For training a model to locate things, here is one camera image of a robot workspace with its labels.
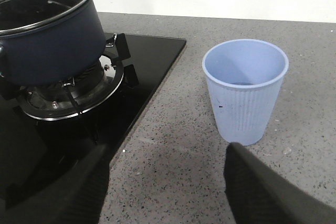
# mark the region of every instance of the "cup rim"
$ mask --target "cup rim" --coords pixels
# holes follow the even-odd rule
[[[266,81],[266,82],[262,82],[262,83],[259,83],[259,84],[253,84],[253,85],[237,85],[237,84],[231,84],[231,83],[228,83],[228,82],[224,82],[224,81],[221,81],[221,80],[218,80],[217,78],[213,77],[209,72],[208,70],[206,69],[205,67],[205,60],[207,58],[207,56],[214,50],[216,49],[217,47],[220,47],[224,44],[229,44],[229,43],[233,43],[233,42],[237,42],[237,41],[254,41],[254,42],[259,42],[259,43],[263,43],[263,44],[267,44],[273,48],[275,48],[277,51],[279,51],[281,53],[281,55],[283,56],[284,60],[285,60],[285,67],[283,68],[282,72],[277,75],[276,77],[274,77],[273,79],[269,80],[269,81]],[[205,56],[203,57],[203,60],[202,60],[202,68],[203,68],[203,71],[204,73],[206,74],[206,76],[208,76],[208,78],[210,78],[212,81],[222,85],[222,86],[226,86],[226,87],[229,87],[229,88],[234,88],[234,89],[255,89],[255,88],[261,88],[261,87],[264,87],[264,86],[268,86],[268,85],[271,85],[275,82],[277,82],[278,80],[280,80],[282,77],[284,77],[284,75],[286,74],[288,68],[289,68],[289,61],[288,61],[288,57],[287,55],[285,54],[285,52],[279,48],[278,46],[270,43],[270,42],[267,42],[267,41],[264,41],[264,40],[259,40],[259,39],[234,39],[234,40],[228,40],[226,42],[223,42],[223,43],[220,43],[214,47],[212,47],[206,54]]]

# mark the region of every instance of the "lid rim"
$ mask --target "lid rim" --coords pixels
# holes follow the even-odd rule
[[[82,7],[87,1],[89,1],[89,0],[81,0],[76,5],[74,5],[70,9],[66,10],[65,12],[62,12],[60,14],[57,14],[57,15],[53,16],[53,17],[41,20],[41,21],[33,23],[33,24],[29,24],[29,25],[22,26],[22,27],[16,27],[16,28],[12,28],[12,29],[7,29],[7,30],[0,30],[0,36],[18,34],[18,33],[33,30],[33,29],[36,29],[36,28],[39,28],[39,27],[43,27],[47,24],[50,24],[50,23],[52,23],[56,20],[61,19],[64,16],[69,15],[70,13],[73,13],[75,10]]]

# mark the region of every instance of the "pot lid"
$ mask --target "pot lid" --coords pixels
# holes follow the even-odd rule
[[[0,36],[49,24],[87,0],[0,0]]]

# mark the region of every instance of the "black glass cooktop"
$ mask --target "black glass cooktop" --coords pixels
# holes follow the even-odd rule
[[[15,99],[0,96],[0,220],[6,215],[18,218],[25,203],[37,204],[34,208],[45,204],[48,190],[54,190],[53,196],[48,196],[50,201],[63,197],[56,184],[68,176],[66,183],[71,190],[76,178],[71,176],[76,172],[89,174],[89,165],[84,163],[93,163],[89,159],[99,152],[97,148],[104,146],[101,153],[109,161],[186,44],[184,39],[139,35],[126,35],[126,40],[131,57],[122,61],[121,85],[81,120],[35,120],[22,112]],[[78,172],[81,166],[84,172]],[[39,203],[30,202],[43,194]],[[34,214],[27,210],[25,223],[29,223],[29,215],[53,214],[43,211]]]

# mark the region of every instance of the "burner ring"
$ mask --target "burner ring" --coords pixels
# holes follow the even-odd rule
[[[111,63],[111,60],[104,55],[99,58],[99,61],[104,73],[101,81],[85,95],[75,98],[82,113],[92,110],[107,100],[118,89],[124,76],[121,61]],[[69,100],[48,100],[34,87],[28,87],[27,92],[17,97],[17,101],[25,114],[38,120],[56,121],[78,116]]]

